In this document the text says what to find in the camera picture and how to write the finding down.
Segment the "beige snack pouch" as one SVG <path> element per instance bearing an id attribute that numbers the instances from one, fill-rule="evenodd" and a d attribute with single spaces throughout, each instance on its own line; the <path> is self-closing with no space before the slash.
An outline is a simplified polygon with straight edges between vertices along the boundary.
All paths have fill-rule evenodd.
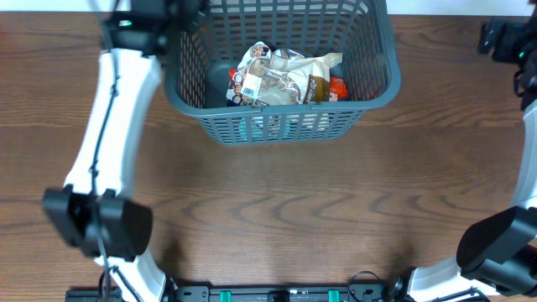
<path id="1" fill-rule="evenodd" d="M 292 49 L 273 52 L 265 73 L 269 105 L 338 102 L 348 97 L 345 81 L 330 69 L 342 63 L 343 53 L 306 57 Z"/>
<path id="2" fill-rule="evenodd" d="M 227 106 L 300 104 L 300 86 L 289 77 L 289 71 L 284 71 L 284 64 L 304 58 L 292 49 L 271 50 L 258 41 L 248 49 L 238 67 L 228 71 Z"/>

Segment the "spaghetti packet orange ends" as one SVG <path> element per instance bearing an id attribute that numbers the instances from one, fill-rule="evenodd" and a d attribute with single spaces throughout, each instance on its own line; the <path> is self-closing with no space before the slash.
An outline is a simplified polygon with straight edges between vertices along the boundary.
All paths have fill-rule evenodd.
<path id="1" fill-rule="evenodd" d="M 265 80 L 253 77 L 243 70 L 229 70 L 227 105 L 233 106 L 282 106 L 320 102 L 344 101 L 347 86 L 342 78 L 331 76 L 329 81 L 310 76 L 307 86 L 299 86 L 292 79 L 268 75 Z"/>

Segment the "teal snack packet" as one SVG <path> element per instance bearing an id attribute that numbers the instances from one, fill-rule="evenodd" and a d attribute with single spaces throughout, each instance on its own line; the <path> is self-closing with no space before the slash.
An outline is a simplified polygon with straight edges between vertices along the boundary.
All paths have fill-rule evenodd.
<path id="1" fill-rule="evenodd" d="M 275 115 L 254 116 L 243 119 L 235 128 L 238 139 L 254 143 L 292 139 L 298 120 Z"/>

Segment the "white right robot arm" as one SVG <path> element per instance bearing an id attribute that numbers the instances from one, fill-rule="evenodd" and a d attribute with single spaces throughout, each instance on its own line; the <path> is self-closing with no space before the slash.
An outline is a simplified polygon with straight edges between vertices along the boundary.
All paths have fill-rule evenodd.
<path id="1" fill-rule="evenodd" d="M 398 277 L 385 301 L 488 301 L 493 296 L 536 296 L 536 17 L 525 23 L 482 24 L 477 51 L 514 64 L 521 100 L 524 150 L 509 207 L 471 225 L 456 256 Z"/>

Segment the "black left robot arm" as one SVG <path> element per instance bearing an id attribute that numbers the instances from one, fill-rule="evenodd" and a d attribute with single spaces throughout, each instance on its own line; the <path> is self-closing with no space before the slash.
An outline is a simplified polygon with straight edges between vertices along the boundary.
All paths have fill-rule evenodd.
<path id="1" fill-rule="evenodd" d="M 175 281 L 149 251 L 153 213 L 133 200 L 143 125 L 178 31 L 198 29 L 204 0 L 134 1 L 128 11 L 90 8 L 102 35 L 96 94 L 81 148 L 59 189 L 42 205 L 64 241 L 102 268 L 97 298 L 119 289 L 124 301 L 173 301 Z"/>

